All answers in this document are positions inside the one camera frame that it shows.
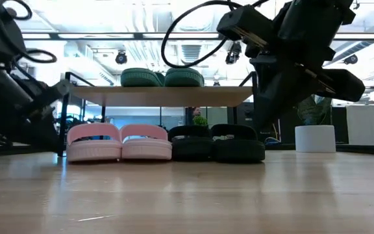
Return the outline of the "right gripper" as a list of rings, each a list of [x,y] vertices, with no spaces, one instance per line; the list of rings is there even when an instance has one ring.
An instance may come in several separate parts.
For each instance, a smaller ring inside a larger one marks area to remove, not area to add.
[[[226,13],[217,26],[229,40],[243,40],[256,71],[254,123],[257,130],[272,124],[310,94],[358,101],[363,82],[348,70],[325,69],[335,52],[330,45],[342,25],[354,20],[347,5],[285,5],[268,19],[253,6]],[[298,71],[279,73],[278,62]]]

